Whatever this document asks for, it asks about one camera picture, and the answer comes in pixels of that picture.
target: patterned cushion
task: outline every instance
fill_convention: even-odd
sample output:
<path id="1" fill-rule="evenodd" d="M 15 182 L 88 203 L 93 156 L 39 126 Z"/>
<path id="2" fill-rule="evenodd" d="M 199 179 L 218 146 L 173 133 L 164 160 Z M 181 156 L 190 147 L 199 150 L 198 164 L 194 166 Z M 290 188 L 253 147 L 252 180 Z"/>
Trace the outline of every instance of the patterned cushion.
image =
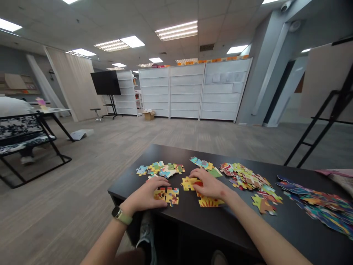
<path id="1" fill-rule="evenodd" d="M 49 135 L 49 137 L 52 140 L 55 140 L 56 137 Z M 12 145 L 4 145 L 4 146 L 0 146 L 0 155 L 7 155 L 9 153 L 12 152 L 16 152 L 16 151 L 20 151 L 22 149 L 25 149 L 28 146 L 37 146 L 39 144 L 43 144 L 49 142 L 49 139 L 47 137 L 47 135 L 45 135 L 45 133 L 41 133 L 40 136 L 18 143 L 18 144 L 12 144 Z"/>
<path id="2" fill-rule="evenodd" d="M 0 119 L 0 140 L 42 130 L 35 115 Z"/>

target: gray carpet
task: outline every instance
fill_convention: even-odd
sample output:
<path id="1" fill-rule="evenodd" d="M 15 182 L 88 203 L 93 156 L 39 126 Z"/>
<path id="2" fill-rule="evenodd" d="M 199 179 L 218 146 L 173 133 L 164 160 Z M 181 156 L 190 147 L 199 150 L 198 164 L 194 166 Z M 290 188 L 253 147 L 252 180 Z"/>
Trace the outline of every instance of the gray carpet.
<path id="1" fill-rule="evenodd" d="M 237 126 L 231 122 L 143 117 L 107 118 L 74 123 L 68 131 L 93 128 L 95 134 L 71 143 L 58 125 L 59 150 L 73 158 L 67 165 L 15 190 L 0 183 L 0 257 L 2 264 L 79 264 L 110 220 L 108 187 L 151 143 L 282 165 L 306 129 L 305 124 L 278 128 Z M 323 126 L 316 126 L 312 141 Z M 303 168 L 352 168 L 353 127 L 334 126 Z M 290 164 L 297 165 L 304 146 Z M 9 161 L 35 174 L 57 159 L 50 147 L 37 149 L 36 165 L 23 168 L 19 156 Z M 1 165 L 0 172 L 7 174 Z M 119 251 L 130 249 L 126 236 Z"/>

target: forearm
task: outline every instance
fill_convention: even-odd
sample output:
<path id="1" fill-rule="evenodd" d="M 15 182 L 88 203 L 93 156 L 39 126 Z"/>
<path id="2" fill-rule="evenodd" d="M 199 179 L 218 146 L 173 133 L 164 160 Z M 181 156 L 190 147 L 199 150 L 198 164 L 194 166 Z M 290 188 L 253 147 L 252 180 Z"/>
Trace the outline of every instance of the forearm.
<path id="1" fill-rule="evenodd" d="M 224 201 L 237 216 L 268 265 L 311 264 L 281 234 L 251 209 L 236 192 L 229 189 Z"/>
<path id="2" fill-rule="evenodd" d="M 81 265 L 111 265 L 127 226 L 113 219 L 88 252 Z"/>

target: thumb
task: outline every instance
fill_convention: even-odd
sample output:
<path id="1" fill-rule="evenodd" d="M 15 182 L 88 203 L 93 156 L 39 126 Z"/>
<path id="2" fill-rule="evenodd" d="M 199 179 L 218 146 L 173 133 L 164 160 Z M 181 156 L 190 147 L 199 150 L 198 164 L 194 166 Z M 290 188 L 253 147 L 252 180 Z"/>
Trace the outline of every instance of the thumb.
<path id="1" fill-rule="evenodd" d="M 168 204 L 165 201 L 160 201 L 160 200 L 154 200 L 152 207 L 153 208 L 161 208 L 161 207 L 167 207 Z"/>
<path id="2" fill-rule="evenodd" d="M 205 188 L 204 187 L 201 187 L 199 185 L 193 185 L 192 186 L 196 191 L 198 191 L 199 193 L 201 193 L 202 195 L 204 195 L 204 192 L 205 192 Z"/>

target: chair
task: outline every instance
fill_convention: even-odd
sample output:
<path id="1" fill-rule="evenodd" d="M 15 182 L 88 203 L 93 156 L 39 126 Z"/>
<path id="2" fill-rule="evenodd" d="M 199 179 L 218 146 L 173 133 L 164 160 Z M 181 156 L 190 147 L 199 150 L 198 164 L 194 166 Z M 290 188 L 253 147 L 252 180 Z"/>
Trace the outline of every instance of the chair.
<path id="1" fill-rule="evenodd" d="M 7 184 L 10 188 L 18 188 L 22 185 L 25 185 L 28 182 L 31 182 L 32 180 L 35 180 L 72 160 L 72 158 L 62 155 L 59 152 L 58 148 L 53 142 L 56 140 L 56 137 L 48 134 L 40 122 L 42 118 L 41 115 L 42 114 L 35 113 L 0 118 L 0 160 L 22 181 L 22 183 L 19 185 L 13 185 L 0 174 L 0 179 L 4 181 L 5 184 Z M 1 145 L 1 141 L 6 138 L 25 137 L 33 134 L 39 134 L 39 136 L 27 141 L 19 142 L 17 144 Z M 35 147 L 48 142 L 51 144 L 56 154 L 61 158 L 63 162 L 60 165 L 55 166 L 52 169 L 49 169 L 31 178 L 30 180 L 25 180 L 4 158 L 5 156 L 17 153 L 26 147 Z"/>
<path id="2" fill-rule="evenodd" d="M 90 110 L 94 110 L 94 111 L 96 111 L 97 118 L 95 119 L 95 122 L 96 122 L 96 121 L 104 121 L 104 118 L 103 118 L 103 117 L 100 117 L 100 116 L 98 115 L 97 110 L 100 110 L 100 109 L 90 109 Z"/>

